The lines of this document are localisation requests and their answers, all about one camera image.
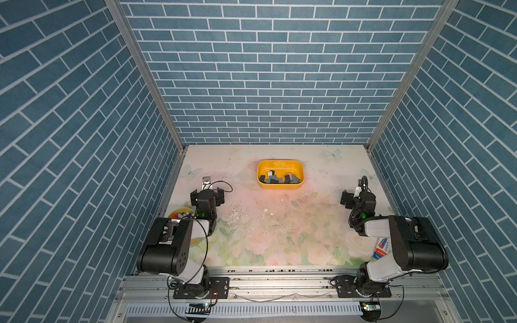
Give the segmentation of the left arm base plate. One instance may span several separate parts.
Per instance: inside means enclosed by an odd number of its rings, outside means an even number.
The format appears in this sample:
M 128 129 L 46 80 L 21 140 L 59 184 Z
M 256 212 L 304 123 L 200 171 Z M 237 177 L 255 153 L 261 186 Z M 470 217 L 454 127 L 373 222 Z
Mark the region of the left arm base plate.
M 173 289 L 174 300 L 194 300 L 196 297 L 210 298 L 213 292 L 213 299 L 227 299 L 230 287 L 229 277 L 203 278 L 199 284 L 179 285 Z

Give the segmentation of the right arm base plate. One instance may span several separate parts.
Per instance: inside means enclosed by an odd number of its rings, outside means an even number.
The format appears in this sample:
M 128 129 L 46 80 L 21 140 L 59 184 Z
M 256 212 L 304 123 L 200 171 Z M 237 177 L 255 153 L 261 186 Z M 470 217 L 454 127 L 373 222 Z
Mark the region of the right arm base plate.
M 352 275 L 340 275 L 329 280 L 339 298 L 389 298 L 391 290 L 386 283 L 363 281 Z

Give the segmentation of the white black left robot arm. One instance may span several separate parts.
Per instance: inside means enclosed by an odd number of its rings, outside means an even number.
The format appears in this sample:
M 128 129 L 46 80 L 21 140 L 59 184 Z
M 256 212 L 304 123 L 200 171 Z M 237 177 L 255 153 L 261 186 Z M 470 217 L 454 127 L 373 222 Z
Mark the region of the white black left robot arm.
M 154 219 L 137 257 L 140 273 L 169 275 L 180 287 L 206 290 L 209 273 L 204 264 L 197 264 L 188 255 L 193 239 L 208 241 L 217 226 L 217 207 L 225 202 L 225 190 L 206 188 L 191 193 L 192 213 L 181 219 Z

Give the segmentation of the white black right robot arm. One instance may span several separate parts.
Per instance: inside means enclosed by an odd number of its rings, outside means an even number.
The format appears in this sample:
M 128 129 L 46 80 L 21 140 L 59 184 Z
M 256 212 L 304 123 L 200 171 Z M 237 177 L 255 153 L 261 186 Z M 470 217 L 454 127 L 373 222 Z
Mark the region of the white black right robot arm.
M 408 274 L 432 274 L 448 268 L 447 251 L 429 219 L 377 215 L 376 196 L 368 189 L 359 193 L 343 191 L 340 203 L 351 211 L 349 226 L 359 236 L 382 238 L 389 243 L 386 255 L 359 267 L 358 285 L 386 284 Z

